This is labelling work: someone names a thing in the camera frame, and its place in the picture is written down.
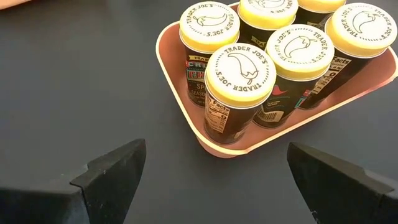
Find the red plastic bin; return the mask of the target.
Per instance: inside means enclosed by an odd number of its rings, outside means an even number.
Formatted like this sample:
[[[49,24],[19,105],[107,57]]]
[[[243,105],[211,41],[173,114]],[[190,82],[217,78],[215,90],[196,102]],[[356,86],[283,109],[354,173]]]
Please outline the red plastic bin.
[[[264,129],[251,123],[246,134],[236,143],[218,145],[204,130],[203,109],[188,97],[185,78],[185,46],[179,37],[179,23],[163,29],[156,42],[156,55],[171,91],[197,141],[208,153],[220,158],[233,158],[251,151],[392,82],[398,77],[398,56],[392,48],[369,62],[348,83],[332,93],[312,110],[297,110],[280,127]]]

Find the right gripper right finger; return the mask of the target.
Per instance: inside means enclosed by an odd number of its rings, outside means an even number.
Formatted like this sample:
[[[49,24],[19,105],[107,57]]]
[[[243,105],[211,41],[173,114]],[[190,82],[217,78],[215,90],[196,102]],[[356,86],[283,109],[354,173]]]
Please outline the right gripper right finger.
[[[317,224],[398,224],[398,180],[297,142],[287,162]]]

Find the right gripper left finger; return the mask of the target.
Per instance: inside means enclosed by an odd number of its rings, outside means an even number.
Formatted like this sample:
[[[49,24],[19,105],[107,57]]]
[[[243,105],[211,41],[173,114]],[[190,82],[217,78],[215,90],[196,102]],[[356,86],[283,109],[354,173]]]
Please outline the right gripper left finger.
[[[145,162],[135,139],[54,179],[0,184],[0,224],[123,224]]]

